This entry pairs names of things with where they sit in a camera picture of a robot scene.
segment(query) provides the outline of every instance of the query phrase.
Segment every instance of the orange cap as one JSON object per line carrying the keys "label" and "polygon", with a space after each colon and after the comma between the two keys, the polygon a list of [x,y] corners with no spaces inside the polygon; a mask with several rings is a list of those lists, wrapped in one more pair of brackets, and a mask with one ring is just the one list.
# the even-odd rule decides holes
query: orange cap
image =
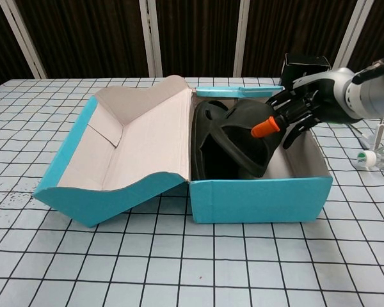
{"label": "orange cap", "polygon": [[277,125],[275,118],[273,116],[270,116],[264,122],[254,126],[250,133],[255,138],[264,138],[265,136],[268,136],[269,134],[279,132],[279,131],[280,131],[280,128]]}

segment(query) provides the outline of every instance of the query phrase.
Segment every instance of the teal shoebox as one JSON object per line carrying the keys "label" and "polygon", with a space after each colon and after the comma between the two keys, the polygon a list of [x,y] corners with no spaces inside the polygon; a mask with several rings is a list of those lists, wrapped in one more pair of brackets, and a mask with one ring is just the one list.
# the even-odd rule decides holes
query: teal shoebox
{"label": "teal shoebox", "polygon": [[190,128],[205,97],[270,97],[281,87],[198,88],[170,76],[148,89],[112,86],[86,104],[33,196],[94,226],[183,182],[197,223],[313,221],[332,184],[311,133],[278,148],[263,178],[190,181]]}

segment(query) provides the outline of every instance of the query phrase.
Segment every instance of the table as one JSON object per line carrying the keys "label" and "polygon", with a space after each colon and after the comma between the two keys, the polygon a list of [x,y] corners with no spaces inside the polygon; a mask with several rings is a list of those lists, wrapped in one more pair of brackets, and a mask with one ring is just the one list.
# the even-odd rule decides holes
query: table
{"label": "table", "polygon": [[[93,93],[160,79],[0,86],[0,306],[384,306],[384,173],[353,167],[361,147],[344,125],[313,129],[333,175],[315,223],[195,224],[184,185],[95,228],[32,199]],[[356,126],[370,132],[377,122]]]}

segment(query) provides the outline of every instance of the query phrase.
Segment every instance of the black box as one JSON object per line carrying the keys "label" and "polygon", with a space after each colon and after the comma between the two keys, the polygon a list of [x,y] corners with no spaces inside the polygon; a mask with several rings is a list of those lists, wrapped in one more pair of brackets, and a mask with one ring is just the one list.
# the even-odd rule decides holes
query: black box
{"label": "black box", "polygon": [[330,69],[330,63],[324,56],[304,56],[286,53],[280,85],[285,88],[291,88],[292,82],[300,77],[325,72]]}

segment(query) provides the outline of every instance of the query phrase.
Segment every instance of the brown curtain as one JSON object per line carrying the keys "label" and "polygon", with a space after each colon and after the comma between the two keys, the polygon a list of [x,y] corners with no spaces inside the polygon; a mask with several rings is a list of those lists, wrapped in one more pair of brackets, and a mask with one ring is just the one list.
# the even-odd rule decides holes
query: brown curtain
{"label": "brown curtain", "polygon": [[239,0],[157,0],[164,75],[231,77]]}
{"label": "brown curtain", "polygon": [[250,3],[245,77],[278,77],[286,52],[334,64],[356,0],[255,0]]}
{"label": "brown curtain", "polygon": [[50,78],[146,77],[134,0],[16,0]]}
{"label": "brown curtain", "polygon": [[371,7],[347,66],[357,72],[381,58],[384,58],[384,0],[377,0]]}
{"label": "brown curtain", "polygon": [[0,84],[31,78],[33,74],[0,7]]}

